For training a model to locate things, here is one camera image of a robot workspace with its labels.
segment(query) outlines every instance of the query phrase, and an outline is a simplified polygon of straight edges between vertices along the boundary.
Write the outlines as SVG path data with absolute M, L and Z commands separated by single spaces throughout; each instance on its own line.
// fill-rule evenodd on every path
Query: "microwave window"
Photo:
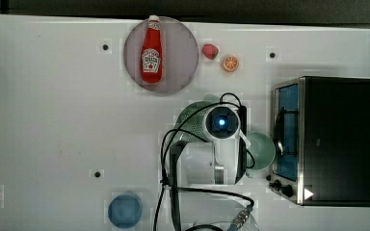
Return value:
M 298 110 L 299 86 L 292 85 L 278 90 L 278 113 L 282 120 L 277 125 L 281 129 L 282 152 L 277 156 L 276 174 L 297 181 L 298 163 Z

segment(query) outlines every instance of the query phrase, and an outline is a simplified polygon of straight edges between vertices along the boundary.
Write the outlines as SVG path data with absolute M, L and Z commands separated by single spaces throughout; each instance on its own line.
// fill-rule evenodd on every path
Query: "microwave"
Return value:
M 270 189 L 298 205 L 370 207 L 370 79 L 304 76 L 272 102 Z

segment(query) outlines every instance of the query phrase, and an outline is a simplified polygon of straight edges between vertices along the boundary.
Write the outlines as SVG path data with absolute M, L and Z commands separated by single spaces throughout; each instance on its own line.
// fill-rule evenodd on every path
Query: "plate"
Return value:
M 170 17 L 159 18 L 163 50 L 161 81 L 150 84 L 141 77 L 140 57 L 148 20 L 137 25 L 128 35 L 124 44 L 124 64 L 131 78 L 144 89 L 175 92 L 185 88 L 194 77 L 198 66 L 198 44 L 184 24 Z

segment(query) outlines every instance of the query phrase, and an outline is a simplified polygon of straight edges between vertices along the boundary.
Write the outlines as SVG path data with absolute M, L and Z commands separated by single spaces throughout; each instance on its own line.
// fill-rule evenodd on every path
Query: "camera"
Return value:
M 207 112 L 203 125 L 207 137 L 227 139 L 240 130 L 240 119 L 230 108 L 219 106 Z

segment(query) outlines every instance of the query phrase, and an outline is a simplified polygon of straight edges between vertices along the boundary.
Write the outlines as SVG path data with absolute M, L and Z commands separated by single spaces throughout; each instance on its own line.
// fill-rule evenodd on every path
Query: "bottle cap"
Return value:
M 159 21 L 159 17 L 157 15 L 151 15 L 148 20 L 149 21 Z

